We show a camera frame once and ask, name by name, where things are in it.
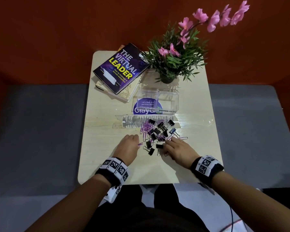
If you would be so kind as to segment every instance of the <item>stack of books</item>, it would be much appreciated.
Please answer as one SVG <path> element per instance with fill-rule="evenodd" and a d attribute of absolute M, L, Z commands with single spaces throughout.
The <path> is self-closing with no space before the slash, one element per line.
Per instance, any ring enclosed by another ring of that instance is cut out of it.
<path fill-rule="evenodd" d="M 99 78 L 96 87 L 129 102 L 148 66 L 135 45 L 121 45 L 116 54 L 93 71 Z"/>

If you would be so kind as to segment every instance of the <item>forearm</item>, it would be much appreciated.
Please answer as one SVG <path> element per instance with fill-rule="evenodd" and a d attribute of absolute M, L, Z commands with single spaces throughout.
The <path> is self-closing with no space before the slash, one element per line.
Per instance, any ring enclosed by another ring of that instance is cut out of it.
<path fill-rule="evenodd" d="M 213 177 L 213 189 L 255 232 L 290 231 L 290 209 L 225 172 Z"/>
<path fill-rule="evenodd" d="M 48 210 L 26 232 L 83 231 L 110 187 L 102 175 L 94 175 Z"/>

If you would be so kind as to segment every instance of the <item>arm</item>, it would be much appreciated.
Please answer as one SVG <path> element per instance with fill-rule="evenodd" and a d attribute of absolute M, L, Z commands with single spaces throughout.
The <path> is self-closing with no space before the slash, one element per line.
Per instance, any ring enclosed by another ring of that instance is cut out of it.
<path fill-rule="evenodd" d="M 176 138 L 166 141 L 164 150 L 187 169 L 200 157 L 189 144 Z M 290 231 L 290 209 L 261 191 L 223 171 L 213 177 L 212 187 L 255 232 Z"/>
<path fill-rule="evenodd" d="M 122 159 L 129 166 L 136 158 L 138 143 L 138 135 L 126 135 L 113 157 Z M 48 210 L 26 232 L 83 231 L 110 187 L 111 183 L 105 177 L 94 175 Z"/>

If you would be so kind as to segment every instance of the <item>black pants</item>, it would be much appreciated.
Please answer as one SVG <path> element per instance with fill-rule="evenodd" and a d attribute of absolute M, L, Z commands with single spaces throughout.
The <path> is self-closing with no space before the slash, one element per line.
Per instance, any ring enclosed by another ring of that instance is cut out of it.
<path fill-rule="evenodd" d="M 112 212 L 120 210 L 122 214 L 131 208 L 145 207 L 142 203 L 142 189 L 139 185 L 125 185 L 122 187 L 120 193 L 116 197 L 114 203 L 104 203 L 97 208 L 87 227 L 97 223 L 104 223 L 106 218 L 112 216 Z M 197 226 L 204 231 L 206 228 L 202 219 L 191 209 L 184 207 L 179 203 L 179 199 L 173 184 L 161 184 L 155 191 L 154 207 L 175 214 Z"/>

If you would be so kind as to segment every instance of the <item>light wood table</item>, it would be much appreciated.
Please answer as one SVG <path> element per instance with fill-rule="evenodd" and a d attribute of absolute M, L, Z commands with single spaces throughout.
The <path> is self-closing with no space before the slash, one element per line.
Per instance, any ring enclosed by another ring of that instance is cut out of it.
<path fill-rule="evenodd" d="M 97 51 L 92 58 L 82 150 L 78 168 L 78 182 L 88 180 L 103 161 L 108 158 L 116 145 L 127 134 L 139 134 L 140 128 L 123 128 L 120 116 L 132 114 L 132 100 L 124 103 L 117 98 L 101 92 L 95 87 L 97 77 L 92 72 L 110 58 L 116 51 Z M 192 82 L 182 81 L 182 77 L 166 85 L 154 83 L 159 75 L 149 73 L 142 81 L 148 87 L 169 88 L 175 86 L 179 92 L 179 110 L 175 114 L 175 122 L 180 128 L 178 134 L 188 137 L 186 142 L 199 155 L 212 155 L 222 162 L 217 129 L 213 113 L 211 96 L 205 69 L 192 78 Z M 158 184 L 197 182 L 193 174 L 177 165 L 169 156 L 152 156 L 142 148 L 135 161 L 129 166 L 130 177 L 126 184 Z"/>

